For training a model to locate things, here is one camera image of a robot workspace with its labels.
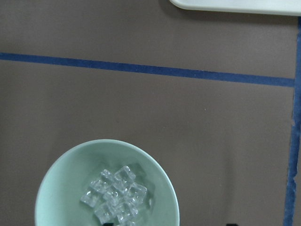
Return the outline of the mint green bowl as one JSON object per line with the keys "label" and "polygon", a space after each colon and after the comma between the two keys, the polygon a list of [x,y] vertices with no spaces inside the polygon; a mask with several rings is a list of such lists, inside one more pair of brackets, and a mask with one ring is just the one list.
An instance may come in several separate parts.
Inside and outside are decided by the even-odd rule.
{"label": "mint green bowl", "polygon": [[142,149],[118,140],[82,143],[44,176],[35,204],[37,226],[177,226],[172,183]]}

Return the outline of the clear ice cubes pile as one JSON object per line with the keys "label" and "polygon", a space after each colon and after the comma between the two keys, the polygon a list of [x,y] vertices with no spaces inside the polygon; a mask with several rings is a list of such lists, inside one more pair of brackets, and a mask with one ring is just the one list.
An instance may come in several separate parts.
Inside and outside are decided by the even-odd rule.
{"label": "clear ice cubes pile", "polygon": [[102,170],[80,197],[102,226],[141,226],[151,205],[149,190],[125,165],[116,172]]}

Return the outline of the cream serving tray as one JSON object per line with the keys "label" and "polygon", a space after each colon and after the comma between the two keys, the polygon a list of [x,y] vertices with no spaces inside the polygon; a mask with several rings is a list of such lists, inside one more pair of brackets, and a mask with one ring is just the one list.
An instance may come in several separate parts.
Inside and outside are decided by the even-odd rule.
{"label": "cream serving tray", "polygon": [[300,16],[299,0],[172,0],[181,9],[252,13],[281,16]]}

